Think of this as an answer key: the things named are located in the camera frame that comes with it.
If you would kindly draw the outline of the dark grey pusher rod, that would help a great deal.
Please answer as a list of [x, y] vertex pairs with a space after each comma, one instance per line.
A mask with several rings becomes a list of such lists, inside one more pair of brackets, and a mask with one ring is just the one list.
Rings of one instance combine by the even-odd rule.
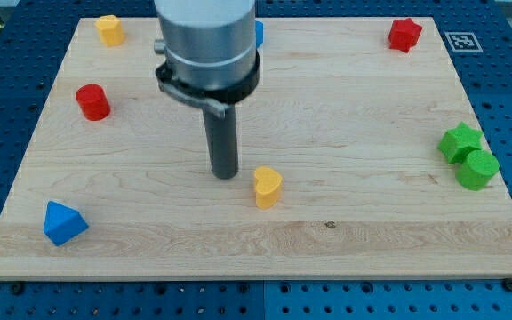
[[223, 118], [204, 112], [204, 127], [212, 173], [227, 180], [238, 173], [236, 109], [231, 105]]

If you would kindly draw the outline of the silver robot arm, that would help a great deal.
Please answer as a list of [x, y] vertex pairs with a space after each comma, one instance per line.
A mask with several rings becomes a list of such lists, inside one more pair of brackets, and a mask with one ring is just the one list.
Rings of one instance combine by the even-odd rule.
[[203, 111], [212, 173], [238, 172], [235, 104], [260, 79], [254, 0], [155, 0], [163, 38], [154, 51], [161, 92]]

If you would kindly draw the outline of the blue block behind arm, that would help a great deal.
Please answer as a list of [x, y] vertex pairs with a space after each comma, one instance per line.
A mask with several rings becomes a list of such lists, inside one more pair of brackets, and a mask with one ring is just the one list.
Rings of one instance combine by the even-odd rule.
[[260, 48], [264, 42], [264, 24], [259, 20], [255, 21], [255, 33], [256, 33], [256, 48]]

